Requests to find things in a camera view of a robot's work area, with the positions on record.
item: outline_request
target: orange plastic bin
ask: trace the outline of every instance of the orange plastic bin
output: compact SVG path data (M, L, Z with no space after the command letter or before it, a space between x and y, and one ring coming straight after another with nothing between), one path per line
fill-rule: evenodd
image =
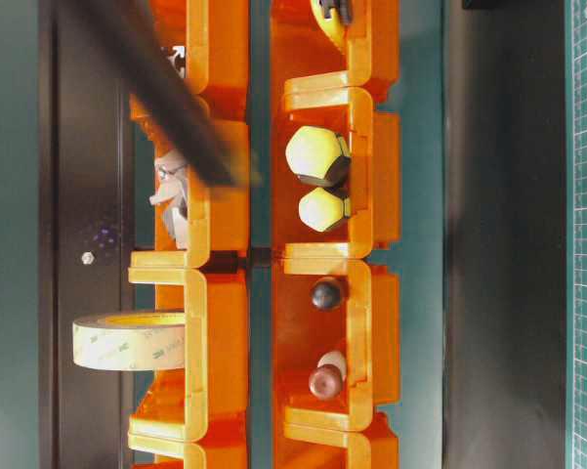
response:
M397 469L398 438L377 412L362 433L284 424L274 448L276 469Z
M399 400L398 278L358 260L283 259L273 263L274 422L363 431L374 408ZM347 301L320 311L311 290L321 277L347 285ZM320 401L309 390L319 358L341 348L343 392Z
M398 4L398 0L351 0L354 20L346 28L342 54L317 24L310 0L274 0L273 98L358 86L376 102L385 101L398 79Z
M205 112L210 106L200 100ZM145 130L154 142L155 156L163 156L172 149L160 129L153 123L147 111L136 101L131 100L131 117ZM243 122L214 120L222 136L231 144L236 156L236 170L242 178L249 179L249 130ZM185 267L198 268L206 264L211 251L231 251L245 257L249 245L249 188L231 189L205 187L195 174L187 169L189 179L188 200L188 249L176 250L175 241L169 237L160 218L165 205L156 207L155 249L172 251L169 256L183 259ZM158 178L153 176L158 187ZM158 253L150 255L151 262L160 259Z
M243 271L204 274L173 264L166 253L133 253L131 283L164 285L157 304L184 310L185 369L157 373L130 418L129 438L196 442L209 423L234 418L247 408L248 323Z
M156 464L134 466L141 469L229 469L247 468L245 416L213 422L197 443L183 443L129 435L131 449L155 455Z
M300 198L312 187L289 169L285 149L304 125L340 133L352 156L345 187L352 217L340 228L319 233L302 223ZM278 257L361 259L400 237L399 119L376 112L362 88L286 95L272 131L273 249Z
M161 45L185 46L187 83L217 118L244 120L249 83L248 0L150 0Z

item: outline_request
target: yellow ball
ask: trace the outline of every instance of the yellow ball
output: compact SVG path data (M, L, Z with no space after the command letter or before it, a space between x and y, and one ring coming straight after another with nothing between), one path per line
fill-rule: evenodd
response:
M345 179L350 170L350 150L340 134L305 125L286 146L286 161L300 181L330 188Z
M350 198L341 191L316 188L300 199L300 219L317 232L339 227L352 214Z

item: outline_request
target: black pole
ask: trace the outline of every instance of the black pole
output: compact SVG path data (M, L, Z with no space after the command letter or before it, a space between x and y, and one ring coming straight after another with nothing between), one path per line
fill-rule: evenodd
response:
M231 154L185 82L165 60L134 1L59 0L61 13L82 21L109 65L150 112L208 186L239 184Z

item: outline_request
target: double-sided tape roll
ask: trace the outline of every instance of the double-sided tape roll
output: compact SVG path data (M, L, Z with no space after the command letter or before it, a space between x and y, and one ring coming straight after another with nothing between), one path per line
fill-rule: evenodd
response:
M93 316L73 323L74 362L115 371L185 366L185 314Z

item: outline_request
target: black metal panel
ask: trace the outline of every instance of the black metal panel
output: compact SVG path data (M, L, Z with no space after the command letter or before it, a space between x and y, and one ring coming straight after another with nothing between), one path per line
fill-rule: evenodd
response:
M462 0L462 8L472 10L482 10L493 8L497 0Z
M444 467L562 468L564 2L444 5Z
M41 467L130 467L132 375L73 363L73 320L132 308L127 95L78 23L42 9ZM95 261L84 265L84 252Z

